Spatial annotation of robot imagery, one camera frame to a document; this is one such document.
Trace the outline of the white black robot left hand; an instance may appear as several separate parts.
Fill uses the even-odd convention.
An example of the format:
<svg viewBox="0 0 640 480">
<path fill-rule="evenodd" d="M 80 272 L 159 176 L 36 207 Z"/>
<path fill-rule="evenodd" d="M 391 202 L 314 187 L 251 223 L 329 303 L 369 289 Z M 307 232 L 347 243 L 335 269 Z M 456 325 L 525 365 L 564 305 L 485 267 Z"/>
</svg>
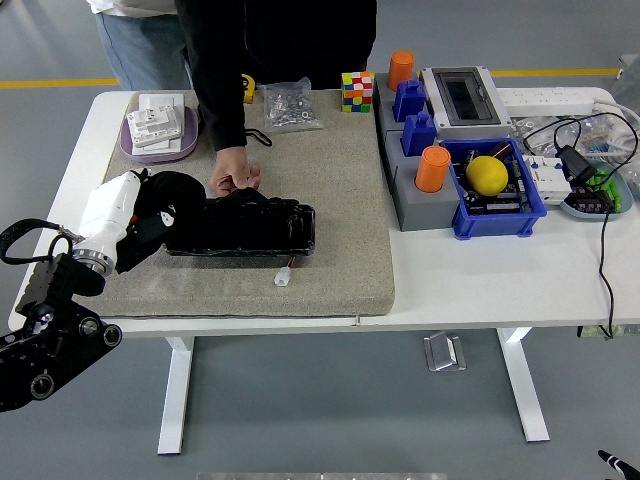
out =
<svg viewBox="0 0 640 480">
<path fill-rule="evenodd" d="M 171 205 L 153 207 L 148 215 L 134 212 L 146 169 L 129 171 L 93 190 L 79 227 L 81 239 L 72 256 L 94 269 L 124 271 L 154 254 L 161 237 L 175 223 Z"/>
</svg>

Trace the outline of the person's hand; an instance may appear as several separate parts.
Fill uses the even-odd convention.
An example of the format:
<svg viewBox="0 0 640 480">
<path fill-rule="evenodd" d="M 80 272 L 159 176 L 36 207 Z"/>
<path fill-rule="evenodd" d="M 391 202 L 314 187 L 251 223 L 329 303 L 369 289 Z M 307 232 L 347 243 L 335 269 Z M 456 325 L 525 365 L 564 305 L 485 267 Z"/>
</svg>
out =
<svg viewBox="0 0 640 480">
<path fill-rule="evenodd" d="M 261 167 L 251 164 L 245 147 L 230 147 L 216 153 L 209 185 L 217 197 L 227 196 L 238 189 L 259 189 Z"/>
</svg>

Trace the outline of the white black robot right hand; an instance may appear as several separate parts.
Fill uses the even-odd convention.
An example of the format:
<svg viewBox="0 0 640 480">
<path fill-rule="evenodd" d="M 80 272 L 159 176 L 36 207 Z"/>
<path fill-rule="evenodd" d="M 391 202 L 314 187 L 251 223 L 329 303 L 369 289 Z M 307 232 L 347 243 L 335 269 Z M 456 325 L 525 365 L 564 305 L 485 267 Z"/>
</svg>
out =
<svg viewBox="0 0 640 480">
<path fill-rule="evenodd" d="M 639 480 L 639 470 L 631 466 L 627 462 L 619 459 L 609 452 L 606 452 L 605 450 L 598 450 L 597 454 L 605 463 L 607 463 L 611 468 L 620 473 L 626 480 Z"/>
</svg>

